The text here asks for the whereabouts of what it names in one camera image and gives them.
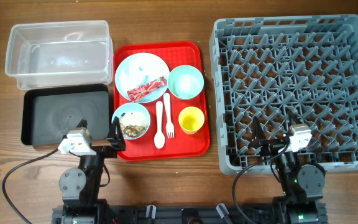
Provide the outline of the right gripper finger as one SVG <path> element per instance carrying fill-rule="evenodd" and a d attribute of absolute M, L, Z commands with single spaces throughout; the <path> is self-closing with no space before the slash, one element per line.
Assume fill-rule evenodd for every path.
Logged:
<path fill-rule="evenodd" d="M 288 109 L 287 110 L 287 115 L 288 115 L 288 123 L 289 123 L 289 125 L 300 124 L 299 118 L 293 114 L 292 110 Z"/>
<path fill-rule="evenodd" d="M 265 141 L 265 134 L 260 125 L 258 117 L 254 116 L 252 120 L 252 144 L 263 144 Z"/>

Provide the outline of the food leftovers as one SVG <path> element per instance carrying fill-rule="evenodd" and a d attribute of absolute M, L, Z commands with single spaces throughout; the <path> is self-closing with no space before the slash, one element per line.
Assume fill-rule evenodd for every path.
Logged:
<path fill-rule="evenodd" d="M 119 118 L 123 136 L 126 139 L 135 139 L 143 135 L 149 127 L 145 114 L 141 111 L 123 113 Z"/>

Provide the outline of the light blue small bowl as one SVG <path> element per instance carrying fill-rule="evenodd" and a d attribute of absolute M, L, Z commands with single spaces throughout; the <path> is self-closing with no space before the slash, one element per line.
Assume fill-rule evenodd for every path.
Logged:
<path fill-rule="evenodd" d="M 121 105 L 113 113 L 112 120 L 114 119 L 115 116 L 120 118 L 123 113 L 127 113 L 127 112 L 130 112 L 130 111 L 141 111 L 143 114 L 145 114 L 145 116 L 147 118 L 147 121 L 149 122 L 149 126 L 150 126 L 150 123 L 151 123 L 151 121 L 150 121 L 150 113 L 145 108 L 145 106 L 143 106 L 143 105 L 141 105 L 139 103 L 126 103 L 126 104 Z"/>

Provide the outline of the white plastic spoon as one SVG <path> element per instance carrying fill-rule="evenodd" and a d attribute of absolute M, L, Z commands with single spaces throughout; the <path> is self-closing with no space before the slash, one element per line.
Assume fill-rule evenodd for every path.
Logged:
<path fill-rule="evenodd" d="M 158 101 L 156 102 L 155 107 L 157 117 L 157 132 L 154 136 L 154 144 L 157 149 L 161 149 L 165 145 L 165 136 L 162 132 L 163 103 Z"/>

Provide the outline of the red snack wrapper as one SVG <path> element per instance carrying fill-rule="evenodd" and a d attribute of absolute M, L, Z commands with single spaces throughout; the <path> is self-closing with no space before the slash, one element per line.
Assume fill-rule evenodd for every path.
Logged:
<path fill-rule="evenodd" d="M 165 86 L 166 84 L 167 80 L 164 77 L 159 77 L 149 83 L 128 90 L 127 94 L 132 102 L 140 101 L 153 91 Z"/>

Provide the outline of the white plastic fork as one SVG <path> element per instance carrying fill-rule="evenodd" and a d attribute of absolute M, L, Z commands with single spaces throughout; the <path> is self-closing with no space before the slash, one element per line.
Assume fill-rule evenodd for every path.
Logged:
<path fill-rule="evenodd" d="M 165 112 L 166 112 L 166 117 L 167 117 L 167 124 L 166 124 L 166 132 L 167 132 L 167 137 L 169 139 L 172 139 L 175 137 L 175 128 L 174 125 L 172 123 L 172 113 L 171 113 L 171 101 L 170 101 L 170 94 L 169 93 L 164 93 L 163 94 L 163 103 L 164 103 L 164 108 L 165 108 Z"/>

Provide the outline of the yellow plastic cup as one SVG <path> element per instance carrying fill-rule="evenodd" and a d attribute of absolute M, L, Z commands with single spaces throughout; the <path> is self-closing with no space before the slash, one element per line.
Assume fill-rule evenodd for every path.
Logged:
<path fill-rule="evenodd" d="M 204 113 L 197 107 L 186 107 L 180 112 L 178 122 L 184 133 L 195 134 L 204 125 Z"/>

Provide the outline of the light blue plate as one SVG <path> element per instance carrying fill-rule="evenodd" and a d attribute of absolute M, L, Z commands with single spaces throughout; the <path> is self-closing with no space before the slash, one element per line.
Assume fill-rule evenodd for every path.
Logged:
<path fill-rule="evenodd" d="M 115 86 L 118 92 L 130 100 L 128 91 L 145 85 L 160 77 L 168 80 L 170 69 L 158 56 L 150 53 L 137 53 L 126 57 L 115 72 Z"/>

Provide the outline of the mint green bowl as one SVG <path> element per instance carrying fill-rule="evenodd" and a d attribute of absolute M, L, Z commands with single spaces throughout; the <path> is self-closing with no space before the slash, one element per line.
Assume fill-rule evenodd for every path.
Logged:
<path fill-rule="evenodd" d="M 191 65 L 180 65 L 168 76 L 168 89 L 180 100 L 198 96 L 204 88 L 203 74 Z"/>

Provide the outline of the white napkin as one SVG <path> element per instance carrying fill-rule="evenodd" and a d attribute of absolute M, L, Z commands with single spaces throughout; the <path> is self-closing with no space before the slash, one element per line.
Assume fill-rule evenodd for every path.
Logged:
<path fill-rule="evenodd" d="M 126 86 L 128 90 L 141 86 L 145 83 L 150 70 L 149 58 L 130 58 L 126 60 L 124 69 L 126 75 Z"/>

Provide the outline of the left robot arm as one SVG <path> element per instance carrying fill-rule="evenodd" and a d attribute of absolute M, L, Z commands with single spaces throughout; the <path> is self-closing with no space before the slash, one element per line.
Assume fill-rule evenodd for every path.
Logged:
<path fill-rule="evenodd" d="M 64 135 L 58 150 L 62 154 L 73 154 L 80 158 L 77 168 L 66 170 L 59 180 L 63 208 L 52 213 L 52 223 L 119 223 L 119 218 L 107 200 L 99 199 L 103 187 L 101 177 L 107 169 L 106 158 L 116 158 L 119 151 L 126 150 L 119 118 L 115 117 L 106 136 L 110 142 L 105 146 L 93 146 L 87 129 L 87 120 L 82 119 L 77 127 Z"/>

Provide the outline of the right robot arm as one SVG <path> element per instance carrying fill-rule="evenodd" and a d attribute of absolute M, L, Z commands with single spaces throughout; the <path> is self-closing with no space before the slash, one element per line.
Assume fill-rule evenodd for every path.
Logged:
<path fill-rule="evenodd" d="M 308 147 L 312 133 L 291 111 L 290 127 L 282 138 L 267 139 L 258 118 L 252 121 L 250 145 L 260 149 L 269 163 L 273 162 L 283 190 L 282 197 L 274 197 L 269 211 L 270 223 L 322 223 L 318 200 L 323 198 L 325 170 L 316 163 L 301 164 L 298 153 Z"/>

